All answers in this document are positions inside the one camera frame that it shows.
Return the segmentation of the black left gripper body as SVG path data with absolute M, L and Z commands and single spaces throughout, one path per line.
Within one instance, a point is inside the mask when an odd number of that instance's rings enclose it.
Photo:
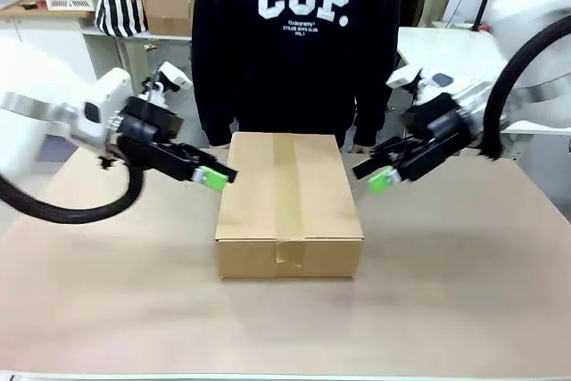
M 177 136 L 183 120 L 176 113 L 131 96 L 120 112 L 116 146 L 123 158 L 138 168 L 155 168 L 160 150 Z

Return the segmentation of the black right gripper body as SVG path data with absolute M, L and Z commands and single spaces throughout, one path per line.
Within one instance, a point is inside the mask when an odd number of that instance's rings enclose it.
M 407 132 L 420 141 L 407 161 L 410 167 L 438 167 L 478 138 L 475 121 L 450 94 L 410 107 L 401 119 Z

